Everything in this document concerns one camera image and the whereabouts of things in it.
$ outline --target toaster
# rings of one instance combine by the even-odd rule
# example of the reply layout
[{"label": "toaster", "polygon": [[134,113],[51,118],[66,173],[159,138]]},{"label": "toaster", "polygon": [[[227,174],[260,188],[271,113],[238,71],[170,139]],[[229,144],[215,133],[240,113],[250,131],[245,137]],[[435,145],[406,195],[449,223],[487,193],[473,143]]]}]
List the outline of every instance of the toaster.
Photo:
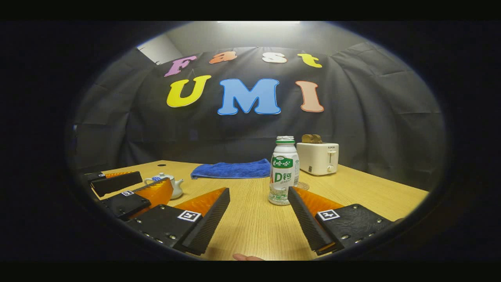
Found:
[{"label": "toaster", "polygon": [[338,171],[339,144],[297,143],[300,169],[313,175],[327,175]]}]

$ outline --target table surface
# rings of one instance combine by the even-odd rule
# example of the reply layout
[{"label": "table surface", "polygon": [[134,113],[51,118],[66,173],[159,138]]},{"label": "table surface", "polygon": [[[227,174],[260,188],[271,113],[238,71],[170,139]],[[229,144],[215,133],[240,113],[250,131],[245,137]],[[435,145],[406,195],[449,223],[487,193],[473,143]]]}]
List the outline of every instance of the table surface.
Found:
[{"label": "table surface", "polygon": [[[103,171],[116,173],[139,171],[143,180],[158,173],[173,175],[184,194],[169,201],[175,206],[194,197],[229,187],[230,204],[223,215],[207,250],[200,257],[207,260],[234,260],[234,253],[253,255],[265,260],[310,260],[318,258],[311,251],[291,205],[277,206],[268,201],[270,178],[192,180],[191,172],[200,164],[156,161],[126,168]],[[412,212],[428,192],[392,182],[342,165],[335,174],[314,176],[300,172],[299,181],[309,191],[342,205],[361,204],[395,221]],[[106,194],[106,199],[125,190],[143,187],[139,183]]]}]

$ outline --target letter m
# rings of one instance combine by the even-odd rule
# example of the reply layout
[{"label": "letter m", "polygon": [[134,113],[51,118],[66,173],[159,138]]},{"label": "letter m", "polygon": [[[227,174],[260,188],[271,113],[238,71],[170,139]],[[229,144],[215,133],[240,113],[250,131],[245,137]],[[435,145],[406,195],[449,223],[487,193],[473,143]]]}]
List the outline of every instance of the letter m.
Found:
[{"label": "letter m", "polygon": [[244,113],[251,111],[256,100],[258,106],[254,111],[258,114],[279,114],[282,111],[277,106],[275,89],[279,81],[276,79],[260,79],[251,91],[239,79],[225,79],[220,84],[224,87],[222,107],[217,110],[220,115],[238,113],[233,101],[238,103]]}]

